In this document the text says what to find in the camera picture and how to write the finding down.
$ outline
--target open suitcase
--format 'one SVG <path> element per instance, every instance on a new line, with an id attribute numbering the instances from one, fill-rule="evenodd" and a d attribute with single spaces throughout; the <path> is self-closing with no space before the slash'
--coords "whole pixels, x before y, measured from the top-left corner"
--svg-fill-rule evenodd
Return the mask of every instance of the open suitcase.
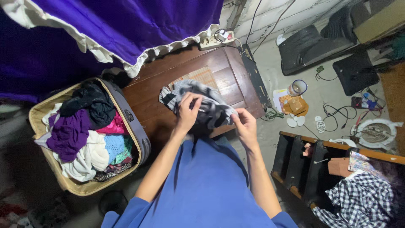
<path id="1" fill-rule="evenodd" d="M 42 151 L 45 155 L 45 158 L 50 165 L 52 171 L 55 173 L 55 176 L 58 180 L 60 187 L 63 190 L 68 190 L 71 193 L 78 196 L 88 196 L 95 192 L 98 192 L 113 183 L 123 179 L 134 170 L 136 170 L 141 164 L 143 164 L 149 156 L 151 151 L 151 145 L 148 137 L 146 136 L 145 131 L 143 130 L 142 125 L 139 123 L 135 114 L 128 105 L 125 97 L 114 89 L 114 87 L 107 81 L 104 81 L 99 78 L 91 78 L 88 80 L 96 80 L 101 83 L 103 88 L 107 91 L 114 105 L 117 107 L 118 113 L 123 117 L 124 124 L 128 129 L 130 136 L 132 137 L 135 146 L 138 149 L 139 157 L 136 164 L 134 164 L 130 169 L 123 171 L 121 174 L 105 181 L 105 182 L 78 182 L 73 178 L 67 178 L 62 175 L 62 168 L 59 165 L 59 162 L 55 160 L 52 155 L 52 151 L 46 148 L 42 148 Z M 45 125 L 42 123 L 42 118 L 54 108 L 56 103 L 62 103 L 65 100 L 71 98 L 73 91 L 79 88 L 81 83 L 78 83 L 58 94 L 42 101 L 41 103 L 35 105 L 29 112 L 29 120 L 33 130 L 35 131 L 35 139 L 40 138 L 43 134 L 46 133 Z"/>

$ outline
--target pink clothing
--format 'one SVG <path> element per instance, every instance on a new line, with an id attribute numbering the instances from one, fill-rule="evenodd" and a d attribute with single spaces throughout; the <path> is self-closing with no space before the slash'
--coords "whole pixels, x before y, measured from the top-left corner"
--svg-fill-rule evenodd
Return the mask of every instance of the pink clothing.
<path id="1" fill-rule="evenodd" d="M 129 135 L 127 128 L 124 125 L 124 121 L 122 117 L 119 115 L 117 111 L 115 111 L 115 117 L 113 121 L 107 126 L 101 129 L 96 130 L 98 133 L 104 134 L 124 134 Z"/>

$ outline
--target light blue knit fabric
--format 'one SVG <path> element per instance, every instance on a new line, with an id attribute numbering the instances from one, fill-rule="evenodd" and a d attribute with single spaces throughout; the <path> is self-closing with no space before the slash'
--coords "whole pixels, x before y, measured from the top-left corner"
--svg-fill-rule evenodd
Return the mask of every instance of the light blue knit fabric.
<path id="1" fill-rule="evenodd" d="M 124 149 L 125 149 L 124 137 L 129 137 L 129 136 L 106 135 L 104 137 L 105 148 L 108 151 L 108 155 L 110 155 L 110 159 L 108 161 L 108 164 L 110 164 L 118 154 L 120 154 L 120 153 L 122 153 L 124 151 Z"/>

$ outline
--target extension cord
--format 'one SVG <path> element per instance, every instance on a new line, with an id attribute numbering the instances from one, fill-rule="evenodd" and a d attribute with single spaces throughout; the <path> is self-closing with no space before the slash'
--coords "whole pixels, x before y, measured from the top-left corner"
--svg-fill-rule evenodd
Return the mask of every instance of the extension cord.
<path id="1" fill-rule="evenodd" d="M 224 44 L 230 45 L 230 43 L 235 41 L 235 36 L 233 34 L 233 31 L 228 31 L 228 33 L 229 33 L 228 39 L 226 39 L 222 43 L 220 41 L 217 41 L 217 39 L 215 38 L 214 35 L 203 39 L 200 42 L 200 50 L 205 51 L 205 50 L 209 50 L 209 49 L 213 49 L 213 48 L 217 48 L 217 47 L 225 47 L 226 45 L 224 45 Z"/>

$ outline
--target wooden table top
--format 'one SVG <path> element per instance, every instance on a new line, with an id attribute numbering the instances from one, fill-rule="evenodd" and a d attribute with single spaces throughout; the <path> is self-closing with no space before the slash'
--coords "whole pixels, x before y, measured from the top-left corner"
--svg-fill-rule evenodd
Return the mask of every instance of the wooden table top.
<path id="1" fill-rule="evenodd" d="M 137 79 L 123 89 L 125 98 L 151 141 L 153 150 L 160 151 L 175 127 L 176 116 L 159 102 L 162 87 L 192 71 L 208 66 L 226 102 L 233 108 L 246 108 L 255 118 L 264 110 L 236 48 L 221 47 L 199 51 L 196 45 L 142 66 Z M 234 128 L 214 129 L 215 137 Z"/>

